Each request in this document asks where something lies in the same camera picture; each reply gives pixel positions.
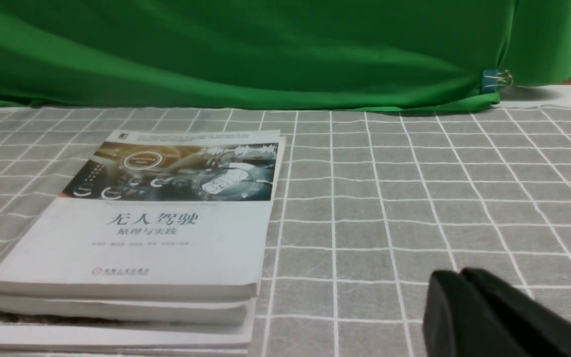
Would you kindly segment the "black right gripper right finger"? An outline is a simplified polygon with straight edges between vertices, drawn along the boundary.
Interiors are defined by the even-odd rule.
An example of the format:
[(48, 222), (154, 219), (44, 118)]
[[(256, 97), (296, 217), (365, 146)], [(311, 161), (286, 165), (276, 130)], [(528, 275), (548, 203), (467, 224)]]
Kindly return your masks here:
[(530, 357), (571, 357), (570, 321), (485, 269), (467, 267), (461, 273)]

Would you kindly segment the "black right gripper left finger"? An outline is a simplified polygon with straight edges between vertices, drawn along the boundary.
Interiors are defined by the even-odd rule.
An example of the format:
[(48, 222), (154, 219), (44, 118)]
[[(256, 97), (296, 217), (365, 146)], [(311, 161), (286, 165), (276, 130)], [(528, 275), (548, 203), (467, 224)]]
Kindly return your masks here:
[(519, 347), (473, 285), (454, 271), (434, 271), (422, 335), (429, 357), (517, 357)]

